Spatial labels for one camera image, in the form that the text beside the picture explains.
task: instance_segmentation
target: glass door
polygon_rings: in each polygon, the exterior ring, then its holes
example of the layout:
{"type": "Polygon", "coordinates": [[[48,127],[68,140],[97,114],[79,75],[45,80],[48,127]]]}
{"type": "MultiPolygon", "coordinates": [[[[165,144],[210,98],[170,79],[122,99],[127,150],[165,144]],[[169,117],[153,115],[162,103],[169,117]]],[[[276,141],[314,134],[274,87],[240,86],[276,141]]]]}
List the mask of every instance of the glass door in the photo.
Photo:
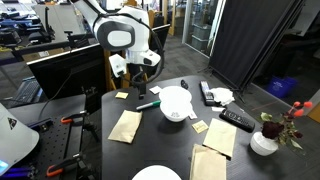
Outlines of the glass door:
{"type": "Polygon", "coordinates": [[[210,56],[225,2],[226,0],[188,0],[183,43],[210,56]]]}

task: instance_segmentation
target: paper bag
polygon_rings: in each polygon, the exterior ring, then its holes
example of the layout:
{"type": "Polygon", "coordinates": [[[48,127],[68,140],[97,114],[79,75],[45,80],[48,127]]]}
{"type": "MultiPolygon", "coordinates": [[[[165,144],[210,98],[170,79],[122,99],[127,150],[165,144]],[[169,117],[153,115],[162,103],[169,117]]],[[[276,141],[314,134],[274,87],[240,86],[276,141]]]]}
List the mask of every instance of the paper bag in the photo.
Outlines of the paper bag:
{"type": "Polygon", "coordinates": [[[212,119],[203,145],[232,157],[237,128],[229,123],[212,119]]]}
{"type": "Polygon", "coordinates": [[[226,157],[215,150],[193,146],[190,180],[226,180],[226,157]]]}
{"type": "Polygon", "coordinates": [[[108,139],[132,143],[139,127],[142,112],[124,110],[117,124],[112,129],[108,139]]]}

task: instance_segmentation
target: napkin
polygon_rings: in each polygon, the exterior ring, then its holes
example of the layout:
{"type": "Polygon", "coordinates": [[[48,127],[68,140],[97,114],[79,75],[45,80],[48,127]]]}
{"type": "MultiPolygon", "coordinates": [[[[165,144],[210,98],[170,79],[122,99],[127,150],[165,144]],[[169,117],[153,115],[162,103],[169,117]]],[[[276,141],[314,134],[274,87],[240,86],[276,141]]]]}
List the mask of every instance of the napkin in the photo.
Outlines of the napkin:
{"type": "Polygon", "coordinates": [[[237,128],[212,118],[203,145],[232,157],[237,128]]]}
{"type": "Polygon", "coordinates": [[[124,110],[117,124],[112,129],[108,139],[132,143],[139,127],[142,112],[124,110]]]}
{"type": "Polygon", "coordinates": [[[159,86],[155,86],[149,89],[153,94],[158,94],[162,89],[159,86]]]}
{"type": "Polygon", "coordinates": [[[192,150],[190,180],[227,179],[226,157],[215,150],[195,144],[192,150]]]}
{"type": "Polygon", "coordinates": [[[230,104],[234,101],[233,92],[226,88],[213,88],[209,92],[213,94],[214,101],[220,102],[222,106],[230,104]]]}

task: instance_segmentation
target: remote control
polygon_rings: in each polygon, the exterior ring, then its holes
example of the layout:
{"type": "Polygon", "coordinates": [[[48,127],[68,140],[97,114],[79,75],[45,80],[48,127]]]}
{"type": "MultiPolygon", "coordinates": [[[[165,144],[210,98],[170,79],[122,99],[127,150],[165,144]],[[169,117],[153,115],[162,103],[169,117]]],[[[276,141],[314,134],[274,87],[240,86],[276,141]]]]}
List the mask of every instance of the remote control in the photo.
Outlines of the remote control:
{"type": "Polygon", "coordinates": [[[251,133],[255,127],[255,123],[253,121],[226,109],[221,112],[220,118],[249,133],[251,133]]]}
{"type": "Polygon", "coordinates": [[[200,88],[201,88],[202,95],[204,98],[204,104],[206,106],[215,105],[213,94],[211,92],[209,92],[210,88],[209,88],[208,82],[207,81],[200,81],[200,88]]]}

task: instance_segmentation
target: desk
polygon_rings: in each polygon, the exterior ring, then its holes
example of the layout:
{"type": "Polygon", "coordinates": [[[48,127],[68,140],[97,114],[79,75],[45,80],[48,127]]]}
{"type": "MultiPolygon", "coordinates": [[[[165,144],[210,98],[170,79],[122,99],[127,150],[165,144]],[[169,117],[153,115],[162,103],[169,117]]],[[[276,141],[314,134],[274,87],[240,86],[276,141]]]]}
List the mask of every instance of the desk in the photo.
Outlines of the desk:
{"type": "MultiPolygon", "coordinates": [[[[85,95],[78,95],[53,100],[48,103],[40,119],[42,120],[49,117],[59,117],[79,113],[85,108],[85,99],[85,95]]],[[[38,120],[43,105],[44,103],[32,104],[18,108],[12,108],[9,109],[9,111],[22,123],[29,124],[38,120]]],[[[71,155],[74,155],[80,151],[81,136],[82,126],[73,126],[70,131],[66,157],[70,157],[71,155]]],[[[76,179],[76,173],[76,169],[70,170],[68,173],[63,175],[62,179],[76,179]]]]}
{"type": "MultiPolygon", "coordinates": [[[[206,132],[197,134],[191,124],[204,120],[209,125],[212,118],[220,119],[219,113],[204,106],[199,82],[205,78],[186,76],[151,83],[147,88],[155,85],[161,88],[179,86],[182,79],[189,84],[191,103],[198,119],[186,118],[180,123],[172,123],[164,117],[160,108],[147,109],[143,112],[132,144],[111,141],[107,137],[123,110],[135,111],[137,106],[158,100],[159,96],[148,91],[143,100],[138,100],[137,89],[128,88],[109,92],[102,97],[102,179],[132,179],[141,169],[150,165],[164,165],[174,170],[181,179],[189,179],[193,144],[202,144],[206,136],[206,132]],[[119,91],[129,93],[126,100],[114,98],[119,91]]],[[[253,120],[248,114],[242,113],[235,103],[229,104],[228,109],[253,120]]],[[[256,122],[255,131],[259,131],[260,127],[256,122]]],[[[260,156],[249,146],[252,135],[237,129],[233,158],[227,161],[227,179],[305,179],[303,177],[307,176],[308,169],[317,167],[312,158],[299,157],[286,147],[281,147],[271,156],[260,156]]]]}

